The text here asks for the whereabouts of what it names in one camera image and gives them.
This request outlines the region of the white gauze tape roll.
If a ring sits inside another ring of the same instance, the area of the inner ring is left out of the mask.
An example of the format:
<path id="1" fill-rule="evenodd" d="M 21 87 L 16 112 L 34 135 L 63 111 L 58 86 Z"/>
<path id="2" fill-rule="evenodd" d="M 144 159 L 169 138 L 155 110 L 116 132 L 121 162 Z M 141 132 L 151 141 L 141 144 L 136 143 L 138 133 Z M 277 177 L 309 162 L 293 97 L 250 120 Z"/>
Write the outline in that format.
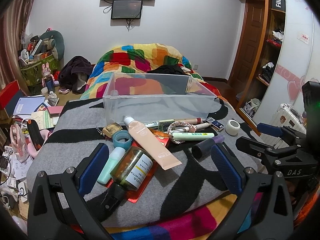
<path id="1" fill-rule="evenodd" d="M 240 128 L 240 124 L 237 121 L 230 119 L 228 120 L 227 125 L 225 126 L 225 132 L 228 135 L 237 136 L 240 131 Z"/>

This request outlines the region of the blue Max staples box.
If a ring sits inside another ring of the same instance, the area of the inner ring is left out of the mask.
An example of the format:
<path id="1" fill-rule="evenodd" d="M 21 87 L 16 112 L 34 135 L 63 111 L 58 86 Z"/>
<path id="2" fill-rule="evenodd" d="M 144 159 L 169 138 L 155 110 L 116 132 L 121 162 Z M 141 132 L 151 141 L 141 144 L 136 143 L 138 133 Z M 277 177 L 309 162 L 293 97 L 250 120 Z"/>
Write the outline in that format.
<path id="1" fill-rule="evenodd" d="M 224 125 L 212 117 L 208 117 L 206 122 L 209 123 L 216 131 L 221 131 L 224 129 Z"/>

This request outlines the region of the purple cylinder bottle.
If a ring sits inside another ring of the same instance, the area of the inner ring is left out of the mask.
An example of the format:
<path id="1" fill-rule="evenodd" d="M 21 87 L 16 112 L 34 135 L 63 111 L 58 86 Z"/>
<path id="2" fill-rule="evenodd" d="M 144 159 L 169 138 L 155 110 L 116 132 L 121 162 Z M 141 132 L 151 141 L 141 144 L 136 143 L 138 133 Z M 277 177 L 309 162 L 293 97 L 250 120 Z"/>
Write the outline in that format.
<path id="1" fill-rule="evenodd" d="M 212 138 L 208 138 L 191 148 L 191 153 L 196 160 L 206 158 L 211 153 L 211 148 L 215 144 L 224 142 L 225 137 L 223 135 L 217 135 Z"/>

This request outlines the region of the tan roll with red band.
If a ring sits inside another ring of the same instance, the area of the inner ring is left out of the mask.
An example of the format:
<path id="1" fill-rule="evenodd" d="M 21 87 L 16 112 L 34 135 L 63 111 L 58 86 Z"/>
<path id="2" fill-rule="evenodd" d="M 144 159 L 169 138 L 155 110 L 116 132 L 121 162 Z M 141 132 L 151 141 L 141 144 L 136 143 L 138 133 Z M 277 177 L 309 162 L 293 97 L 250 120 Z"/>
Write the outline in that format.
<path id="1" fill-rule="evenodd" d="M 203 120 L 201 118 L 175 119 L 175 121 L 186 122 L 191 125 L 197 125 L 197 124 L 203 123 Z"/>

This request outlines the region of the mint green lotion bottle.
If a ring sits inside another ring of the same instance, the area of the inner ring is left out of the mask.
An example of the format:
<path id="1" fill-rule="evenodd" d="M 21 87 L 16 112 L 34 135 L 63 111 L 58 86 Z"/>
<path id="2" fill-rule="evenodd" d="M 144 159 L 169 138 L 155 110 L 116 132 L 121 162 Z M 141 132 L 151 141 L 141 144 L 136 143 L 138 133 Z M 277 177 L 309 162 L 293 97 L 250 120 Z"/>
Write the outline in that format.
<path id="1" fill-rule="evenodd" d="M 124 156 L 126 150 L 122 147 L 116 147 L 109 155 L 109 158 L 102 169 L 99 177 L 97 178 L 97 182 L 99 184 L 106 185 L 108 181 L 111 179 L 112 170 L 118 165 L 119 161 Z"/>

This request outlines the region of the pale green Miniso tube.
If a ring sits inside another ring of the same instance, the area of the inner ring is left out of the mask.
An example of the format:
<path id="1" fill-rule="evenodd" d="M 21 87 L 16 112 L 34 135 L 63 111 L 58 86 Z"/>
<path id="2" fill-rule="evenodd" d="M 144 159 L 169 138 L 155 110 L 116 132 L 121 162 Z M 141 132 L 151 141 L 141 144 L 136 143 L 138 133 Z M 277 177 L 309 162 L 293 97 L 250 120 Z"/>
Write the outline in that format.
<path id="1" fill-rule="evenodd" d="M 171 136 L 174 141 L 202 141 L 213 137 L 214 133 L 173 133 Z"/>

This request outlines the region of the peach cosmetic tube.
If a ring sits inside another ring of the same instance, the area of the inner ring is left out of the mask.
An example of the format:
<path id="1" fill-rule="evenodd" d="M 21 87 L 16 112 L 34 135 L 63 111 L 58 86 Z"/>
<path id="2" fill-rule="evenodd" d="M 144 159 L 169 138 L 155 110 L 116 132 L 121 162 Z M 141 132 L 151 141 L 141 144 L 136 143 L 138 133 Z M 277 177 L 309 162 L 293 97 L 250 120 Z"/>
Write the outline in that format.
<path id="1" fill-rule="evenodd" d="M 131 116 L 126 116 L 123 122 L 131 137 L 153 157 L 163 170 L 182 164 L 143 123 Z"/>

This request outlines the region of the gold metal lighter case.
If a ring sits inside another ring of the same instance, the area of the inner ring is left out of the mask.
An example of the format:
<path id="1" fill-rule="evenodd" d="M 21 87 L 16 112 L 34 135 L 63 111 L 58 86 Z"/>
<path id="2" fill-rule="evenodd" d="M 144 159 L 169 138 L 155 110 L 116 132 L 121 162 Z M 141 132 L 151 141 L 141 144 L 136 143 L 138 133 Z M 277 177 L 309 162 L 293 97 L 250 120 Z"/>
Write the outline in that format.
<path id="1" fill-rule="evenodd" d="M 108 137 L 108 138 L 112 138 L 112 136 L 121 131 L 123 128 L 116 122 L 107 125 L 106 127 L 104 127 L 102 129 L 102 133 L 104 136 Z"/>

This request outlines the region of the blue tape roll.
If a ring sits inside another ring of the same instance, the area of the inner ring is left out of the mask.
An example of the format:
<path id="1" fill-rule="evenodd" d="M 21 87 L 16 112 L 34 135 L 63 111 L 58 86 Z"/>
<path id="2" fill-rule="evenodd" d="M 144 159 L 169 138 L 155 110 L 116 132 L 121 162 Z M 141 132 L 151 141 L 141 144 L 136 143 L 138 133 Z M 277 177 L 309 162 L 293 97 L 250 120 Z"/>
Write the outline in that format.
<path id="1" fill-rule="evenodd" d="M 121 147 L 128 150 L 132 145 L 133 139 L 127 130 L 121 130 L 112 135 L 112 141 L 114 147 Z"/>

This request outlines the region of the small green box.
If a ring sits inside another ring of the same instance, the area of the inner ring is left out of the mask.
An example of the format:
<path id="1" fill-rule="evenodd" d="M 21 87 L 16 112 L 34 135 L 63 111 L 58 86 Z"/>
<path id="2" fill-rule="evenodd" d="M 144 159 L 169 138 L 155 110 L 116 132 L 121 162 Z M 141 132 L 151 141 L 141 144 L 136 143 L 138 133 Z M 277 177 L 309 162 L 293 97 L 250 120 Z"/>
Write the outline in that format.
<path id="1" fill-rule="evenodd" d="M 158 130 L 161 132 L 166 132 L 168 127 L 174 122 L 174 119 L 161 120 L 158 122 Z"/>

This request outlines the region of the white ointment tube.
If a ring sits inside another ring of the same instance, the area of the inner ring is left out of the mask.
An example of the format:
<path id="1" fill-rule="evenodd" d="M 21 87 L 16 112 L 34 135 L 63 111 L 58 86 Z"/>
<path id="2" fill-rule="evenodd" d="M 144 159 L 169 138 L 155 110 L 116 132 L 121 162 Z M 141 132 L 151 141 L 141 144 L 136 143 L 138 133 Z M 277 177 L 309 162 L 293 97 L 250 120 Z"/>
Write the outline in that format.
<path id="1" fill-rule="evenodd" d="M 156 128 L 159 125 L 159 121 L 147 122 L 144 124 L 147 128 Z"/>

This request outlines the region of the white suitcase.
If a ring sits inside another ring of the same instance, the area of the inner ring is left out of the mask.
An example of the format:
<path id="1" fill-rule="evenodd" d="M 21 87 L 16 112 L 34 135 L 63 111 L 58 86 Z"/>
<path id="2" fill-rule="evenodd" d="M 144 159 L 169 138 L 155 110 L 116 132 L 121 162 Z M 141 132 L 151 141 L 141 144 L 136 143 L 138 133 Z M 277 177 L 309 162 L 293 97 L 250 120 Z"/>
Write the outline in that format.
<path id="1" fill-rule="evenodd" d="M 288 103 L 282 103 L 279 105 L 276 112 L 272 115 L 272 119 L 269 124 L 277 127 L 289 126 L 292 129 L 306 134 L 302 115 Z M 282 139 L 271 135 L 261 134 L 260 138 L 265 144 L 271 145 L 274 148 L 284 148 L 288 146 L 288 144 Z"/>

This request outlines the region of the wooden door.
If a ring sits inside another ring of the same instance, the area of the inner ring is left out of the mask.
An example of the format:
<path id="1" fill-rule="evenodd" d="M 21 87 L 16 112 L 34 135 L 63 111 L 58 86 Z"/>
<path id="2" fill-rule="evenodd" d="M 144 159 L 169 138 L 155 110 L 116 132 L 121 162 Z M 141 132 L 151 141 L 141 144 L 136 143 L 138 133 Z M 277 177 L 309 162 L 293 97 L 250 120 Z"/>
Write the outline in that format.
<path id="1" fill-rule="evenodd" d="M 244 90 L 257 55 L 264 22 L 265 1 L 246 0 L 240 41 L 229 78 L 229 85 L 237 92 Z"/>

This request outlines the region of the green storage basket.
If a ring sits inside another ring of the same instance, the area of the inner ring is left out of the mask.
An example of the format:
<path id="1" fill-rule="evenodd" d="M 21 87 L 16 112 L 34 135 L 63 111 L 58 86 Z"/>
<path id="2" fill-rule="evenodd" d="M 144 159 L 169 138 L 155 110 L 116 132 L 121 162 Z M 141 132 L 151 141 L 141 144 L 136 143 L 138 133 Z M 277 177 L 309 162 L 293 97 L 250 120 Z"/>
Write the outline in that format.
<path id="1" fill-rule="evenodd" d="M 38 62 L 27 64 L 25 67 L 20 69 L 27 86 L 35 86 L 41 83 L 42 65 L 46 63 L 49 64 L 49 68 L 52 73 L 60 70 L 60 63 L 53 57 L 53 55 L 50 55 Z"/>

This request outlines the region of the colourful patchwork duvet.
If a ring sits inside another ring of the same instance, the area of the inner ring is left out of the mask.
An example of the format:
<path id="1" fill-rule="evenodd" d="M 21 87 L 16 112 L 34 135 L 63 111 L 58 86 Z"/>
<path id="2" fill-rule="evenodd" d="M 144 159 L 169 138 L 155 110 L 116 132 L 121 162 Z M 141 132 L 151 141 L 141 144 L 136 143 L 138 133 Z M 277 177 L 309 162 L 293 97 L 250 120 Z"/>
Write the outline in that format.
<path id="1" fill-rule="evenodd" d="M 192 70 L 189 60 L 176 48 L 159 43 L 151 43 L 130 44 L 115 47 L 106 52 L 93 67 L 86 89 L 80 99 L 102 98 L 113 73 L 147 73 L 161 66 L 168 66 L 170 70 L 179 66 L 184 74 L 195 78 L 217 97 L 222 97 L 216 87 L 208 84 L 197 72 Z"/>

